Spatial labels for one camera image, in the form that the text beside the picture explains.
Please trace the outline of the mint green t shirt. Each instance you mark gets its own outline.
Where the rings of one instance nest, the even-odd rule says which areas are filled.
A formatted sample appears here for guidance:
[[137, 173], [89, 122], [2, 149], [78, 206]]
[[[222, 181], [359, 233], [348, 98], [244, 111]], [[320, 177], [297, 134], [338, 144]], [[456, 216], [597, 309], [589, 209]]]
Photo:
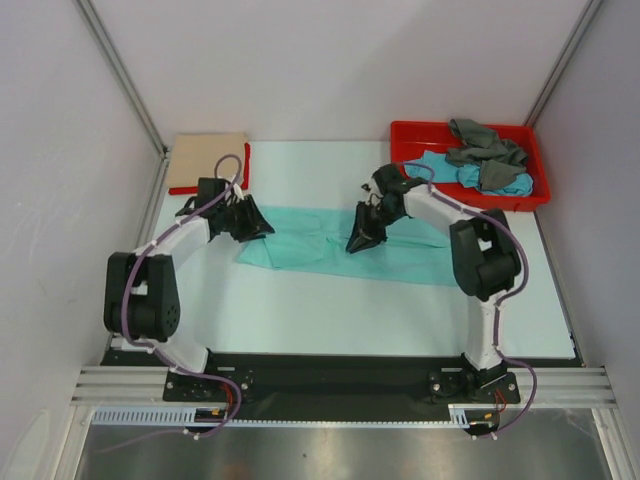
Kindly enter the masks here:
[[448, 237], [431, 225], [402, 218], [386, 229], [387, 240], [366, 251], [346, 251], [355, 213], [351, 210], [266, 207], [275, 232], [245, 244], [236, 262], [270, 270], [297, 271], [452, 286]]

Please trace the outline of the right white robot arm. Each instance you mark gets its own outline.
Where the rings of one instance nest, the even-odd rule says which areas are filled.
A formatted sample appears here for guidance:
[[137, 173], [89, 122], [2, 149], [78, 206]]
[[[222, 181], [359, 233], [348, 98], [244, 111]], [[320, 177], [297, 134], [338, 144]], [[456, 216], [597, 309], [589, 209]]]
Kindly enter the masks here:
[[468, 206], [429, 180], [405, 177], [394, 164], [378, 168], [361, 190], [348, 253], [384, 243], [387, 227], [405, 217], [424, 221], [449, 238], [454, 279], [468, 299], [461, 388], [473, 401], [486, 400], [506, 375], [499, 349], [501, 305], [520, 292], [516, 277], [528, 278], [526, 255], [504, 212]]

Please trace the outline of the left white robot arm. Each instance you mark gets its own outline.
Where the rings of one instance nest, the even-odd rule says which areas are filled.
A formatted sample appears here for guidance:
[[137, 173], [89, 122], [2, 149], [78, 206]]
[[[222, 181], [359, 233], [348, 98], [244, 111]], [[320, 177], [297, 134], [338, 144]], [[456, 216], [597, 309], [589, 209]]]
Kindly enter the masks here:
[[221, 234], [244, 243], [274, 232], [251, 194], [226, 179], [201, 178], [197, 194], [174, 214], [162, 234], [132, 252], [109, 257], [105, 328], [130, 345], [157, 354], [170, 367], [188, 371], [185, 385], [197, 398], [214, 397], [221, 376], [206, 366], [208, 349], [186, 331], [177, 272]]

